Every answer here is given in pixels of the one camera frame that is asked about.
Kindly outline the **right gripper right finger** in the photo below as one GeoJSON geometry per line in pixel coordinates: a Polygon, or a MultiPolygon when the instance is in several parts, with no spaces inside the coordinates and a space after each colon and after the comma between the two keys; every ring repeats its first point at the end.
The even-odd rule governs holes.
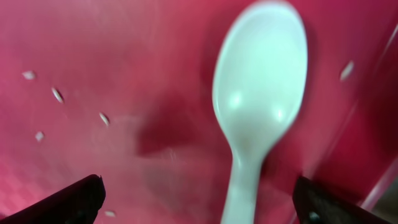
{"type": "Polygon", "coordinates": [[[300,176],[292,200],[300,223],[306,224],[389,224],[372,213],[346,202],[300,176]]]}

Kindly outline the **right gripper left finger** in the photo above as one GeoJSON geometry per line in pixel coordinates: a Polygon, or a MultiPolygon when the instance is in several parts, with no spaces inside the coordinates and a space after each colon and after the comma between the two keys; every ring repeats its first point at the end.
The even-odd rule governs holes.
{"type": "Polygon", "coordinates": [[[1,224],[94,224],[106,191],[91,174],[47,198],[1,219],[1,224]]]}

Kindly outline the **red serving tray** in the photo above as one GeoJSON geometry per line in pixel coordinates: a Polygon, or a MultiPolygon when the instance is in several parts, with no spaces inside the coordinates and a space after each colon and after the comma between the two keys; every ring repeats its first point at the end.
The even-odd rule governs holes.
{"type": "MultiPolygon", "coordinates": [[[[97,223],[219,223],[231,150],[211,84],[248,1],[2,1],[1,213],[90,175],[97,223]]],[[[308,76],[264,161],[257,223],[307,176],[370,209],[397,177],[397,2],[294,1],[308,76]]]]}

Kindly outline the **white plastic spoon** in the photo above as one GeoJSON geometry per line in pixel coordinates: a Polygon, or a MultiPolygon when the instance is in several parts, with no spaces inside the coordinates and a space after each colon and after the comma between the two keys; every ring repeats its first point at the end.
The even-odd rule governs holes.
{"type": "Polygon", "coordinates": [[[212,103],[231,148],[222,223],[253,223],[262,163],[297,117],[308,70],[307,36],[287,1],[257,1],[224,38],[212,103]]]}

